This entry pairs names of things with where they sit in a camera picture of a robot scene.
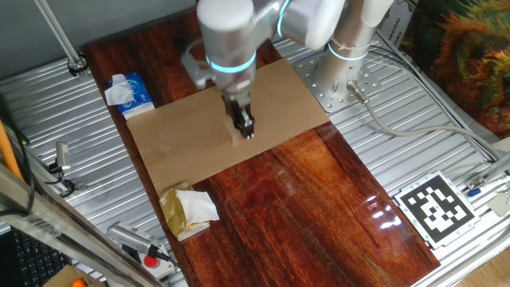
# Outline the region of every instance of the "cardboard sheet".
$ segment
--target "cardboard sheet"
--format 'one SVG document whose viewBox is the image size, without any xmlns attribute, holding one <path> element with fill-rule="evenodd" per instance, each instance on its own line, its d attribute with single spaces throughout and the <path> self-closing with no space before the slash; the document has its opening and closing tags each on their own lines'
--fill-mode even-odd
<svg viewBox="0 0 510 287">
<path fill-rule="evenodd" d="M 329 121 L 287 60 L 260 68 L 250 96 L 255 136 L 235 146 L 217 88 L 128 120 L 158 195 L 180 183 L 197 183 Z"/>
</svg>

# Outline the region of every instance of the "blue led ring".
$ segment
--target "blue led ring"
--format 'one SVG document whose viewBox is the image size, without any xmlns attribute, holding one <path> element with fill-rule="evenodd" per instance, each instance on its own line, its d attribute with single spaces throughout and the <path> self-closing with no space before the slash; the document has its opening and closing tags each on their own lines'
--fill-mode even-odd
<svg viewBox="0 0 510 287">
<path fill-rule="evenodd" d="M 281 23 L 283 22 L 284 20 L 284 13 L 285 13 L 285 9 L 287 9 L 287 6 L 288 6 L 288 3 L 290 2 L 290 0 L 285 0 L 285 3 L 284 5 L 281 7 L 281 10 L 280 10 L 280 17 L 278 18 L 278 23 L 277 23 L 277 32 L 278 32 L 278 35 L 280 37 L 283 37 L 281 36 Z"/>
<path fill-rule="evenodd" d="M 356 57 L 356 58 L 349 58 L 349 57 L 344 57 L 344 56 L 340 56 L 338 53 L 336 53 L 335 51 L 333 51 L 333 48 L 332 48 L 332 44 L 328 44 L 328 47 L 329 47 L 329 50 L 333 53 L 333 55 L 335 55 L 337 58 L 339 59 L 342 59 L 342 60 L 345 60 L 345 61 L 357 61 L 357 60 L 361 60 L 363 59 L 366 55 L 368 55 L 368 51 L 367 53 L 365 53 L 364 55 L 362 55 L 361 57 Z"/>
<path fill-rule="evenodd" d="M 242 72 L 242 71 L 246 70 L 248 67 L 251 66 L 251 64 L 255 61 L 256 55 L 257 55 L 257 52 L 253 53 L 253 56 L 251 57 L 251 59 L 249 59 L 243 65 L 239 65 L 239 66 L 236 66 L 236 67 L 222 67 L 220 65 L 216 65 L 215 63 L 213 63 L 213 62 L 211 62 L 209 60 L 208 56 L 206 56 L 206 60 L 207 60 L 207 64 L 209 64 L 209 66 L 212 69 L 215 69 L 215 70 L 217 70 L 219 72 L 222 72 L 222 73 L 239 73 L 239 72 Z"/>
</svg>

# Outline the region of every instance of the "keyboard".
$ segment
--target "keyboard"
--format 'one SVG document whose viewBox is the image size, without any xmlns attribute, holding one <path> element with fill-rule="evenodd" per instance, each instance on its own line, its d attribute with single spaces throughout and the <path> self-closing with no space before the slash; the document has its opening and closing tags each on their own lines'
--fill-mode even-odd
<svg viewBox="0 0 510 287">
<path fill-rule="evenodd" d="M 0 235 L 0 282 L 6 286 L 42 287 L 70 258 L 11 227 Z"/>
</svg>

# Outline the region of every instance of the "colorful fabric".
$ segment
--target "colorful fabric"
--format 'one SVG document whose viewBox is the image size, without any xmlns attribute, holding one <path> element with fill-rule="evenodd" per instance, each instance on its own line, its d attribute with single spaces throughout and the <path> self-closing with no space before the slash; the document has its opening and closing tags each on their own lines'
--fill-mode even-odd
<svg viewBox="0 0 510 287">
<path fill-rule="evenodd" d="M 401 49 L 473 119 L 510 136 L 510 1 L 421 0 Z"/>
</svg>

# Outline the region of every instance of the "metal mounting plate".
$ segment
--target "metal mounting plate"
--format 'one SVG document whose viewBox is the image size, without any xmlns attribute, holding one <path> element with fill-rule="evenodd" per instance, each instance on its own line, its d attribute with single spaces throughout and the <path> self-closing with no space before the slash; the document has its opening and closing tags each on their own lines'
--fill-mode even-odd
<svg viewBox="0 0 510 287">
<path fill-rule="evenodd" d="M 334 94 L 332 92 L 325 92 L 323 89 L 316 85 L 314 72 L 317 63 L 324 56 L 324 53 L 317 53 L 311 57 L 307 57 L 301 61 L 293 63 L 294 69 L 300 75 L 303 82 L 310 89 L 313 96 L 319 101 L 320 105 L 328 114 L 337 112 L 343 108 L 348 107 L 351 103 L 357 102 L 358 98 L 353 93 L 348 94 Z M 368 96 L 377 93 L 380 90 L 381 84 L 377 77 L 375 77 L 370 70 L 363 66 L 361 68 L 361 79 L 358 81 L 358 86 Z"/>
</svg>

